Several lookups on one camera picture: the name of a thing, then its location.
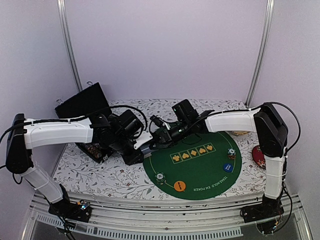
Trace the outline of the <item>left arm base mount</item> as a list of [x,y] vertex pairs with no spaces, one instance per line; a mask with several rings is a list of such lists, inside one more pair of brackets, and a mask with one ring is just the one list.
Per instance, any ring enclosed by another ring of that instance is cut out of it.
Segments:
[[60,218],[88,223],[92,210],[88,201],[80,200],[72,203],[67,199],[62,199],[59,202],[50,203],[48,212]]

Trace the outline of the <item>orange big blind button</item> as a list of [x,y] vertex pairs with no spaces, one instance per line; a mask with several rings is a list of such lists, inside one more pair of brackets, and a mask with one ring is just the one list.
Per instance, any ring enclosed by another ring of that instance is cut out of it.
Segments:
[[174,183],[173,187],[177,192],[184,192],[186,189],[186,183],[182,180],[178,180]]

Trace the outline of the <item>multicolour poker chip stack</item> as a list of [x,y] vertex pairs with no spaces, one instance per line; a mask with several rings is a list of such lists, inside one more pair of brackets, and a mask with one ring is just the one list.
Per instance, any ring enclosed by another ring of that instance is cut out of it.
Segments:
[[234,160],[236,158],[236,150],[233,149],[233,148],[229,148],[227,150],[227,156],[228,156],[229,159]]

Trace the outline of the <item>blue small blind button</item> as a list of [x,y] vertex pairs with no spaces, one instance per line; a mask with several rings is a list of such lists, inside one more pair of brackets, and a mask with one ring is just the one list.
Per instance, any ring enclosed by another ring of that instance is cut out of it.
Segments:
[[231,163],[225,163],[223,165],[223,170],[227,173],[232,173],[234,170],[234,166]]

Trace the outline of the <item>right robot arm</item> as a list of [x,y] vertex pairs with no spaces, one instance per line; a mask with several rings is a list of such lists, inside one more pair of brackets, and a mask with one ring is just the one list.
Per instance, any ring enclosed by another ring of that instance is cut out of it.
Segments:
[[195,133],[244,131],[256,133],[260,150],[266,163],[266,183],[258,213],[269,218],[278,210],[277,201],[283,193],[283,181],[287,169],[289,129],[276,110],[277,102],[265,102],[247,109],[226,111],[206,110],[198,113],[188,99],[176,103],[172,110],[176,122],[166,122],[157,116],[151,121],[158,127],[152,132],[153,150],[166,149]]

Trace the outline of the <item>grey card stack holder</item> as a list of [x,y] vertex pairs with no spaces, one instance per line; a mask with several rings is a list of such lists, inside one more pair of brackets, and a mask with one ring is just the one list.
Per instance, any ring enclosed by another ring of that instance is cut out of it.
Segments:
[[153,152],[153,150],[150,149],[149,147],[145,147],[145,148],[141,147],[140,150],[141,150],[141,152],[143,154],[143,158],[144,159],[150,157],[152,152]]

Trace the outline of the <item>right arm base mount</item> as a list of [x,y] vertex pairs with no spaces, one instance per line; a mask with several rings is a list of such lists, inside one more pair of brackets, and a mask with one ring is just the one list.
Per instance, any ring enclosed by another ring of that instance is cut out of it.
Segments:
[[275,199],[263,200],[262,203],[244,206],[240,209],[240,216],[245,223],[281,216],[283,213],[284,208],[281,202]]

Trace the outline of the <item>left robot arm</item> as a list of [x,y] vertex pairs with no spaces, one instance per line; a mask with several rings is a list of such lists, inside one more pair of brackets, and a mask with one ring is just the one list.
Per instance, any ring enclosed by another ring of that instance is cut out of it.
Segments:
[[26,119],[24,114],[19,113],[3,135],[8,136],[6,169],[27,180],[51,204],[55,204],[55,209],[63,217],[70,217],[74,213],[74,205],[68,201],[63,188],[32,160],[34,148],[67,143],[97,143],[102,148],[111,148],[120,154],[127,165],[133,165],[144,159],[140,148],[153,138],[147,131],[147,125],[141,123],[130,110],[119,116],[100,113],[38,120]]

